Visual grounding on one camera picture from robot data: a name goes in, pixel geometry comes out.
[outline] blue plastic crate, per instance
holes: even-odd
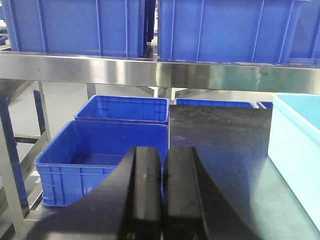
[[[34,164],[43,186],[43,204],[68,206],[89,193],[132,146],[156,147],[163,166],[168,126],[71,121]]]
[[[158,54],[163,60],[285,63],[304,3],[160,0]]]
[[[320,0],[311,0],[302,6],[288,61],[291,63],[319,63],[319,31]]]
[[[75,114],[80,121],[168,125],[166,98],[94,95]]]
[[[320,230],[320,95],[276,94],[268,154]]]
[[[274,107],[272,101],[257,101],[256,104],[260,109],[272,109]]]
[[[2,0],[13,51],[137,58],[145,0]]]
[[[214,106],[214,107],[225,107],[225,108],[248,108],[248,109],[255,108],[255,106],[251,102],[245,102],[245,101],[216,101],[216,100],[176,98],[174,100],[174,103],[177,105]]]
[[[155,9],[156,0],[148,0],[148,24],[147,24],[147,42],[151,42],[154,39],[155,34]]]
[[[4,20],[4,19],[5,19],[4,11],[2,9],[2,6],[0,6],[0,20]]]

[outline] stainless steel shelf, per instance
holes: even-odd
[[[320,94],[320,65],[188,63],[0,52],[0,79]]]
[[[0,173],[20,239],[36,220],[48,214],[46,208],[38,207],[42,191],[40,184],[28,202],[21,200],[25,197],[21,185],[30,170],[27,166],[50,140],[41,82],[88,84],[88,96],[95,94],[94,84],[158,87],[158,92],[163,95],[167,95],[170,88],[320,94],[320,65],[169,62],[160,61],[152,48],[146,58],[0,51],[0,65],[0,79],[5,79],[0,81]],[[17,164],[19,159],[8,105],[33,81],[39,81],[46,131],[22,164]],[[5,198],[0,192],[0,205],[1,202],[4,203]]]

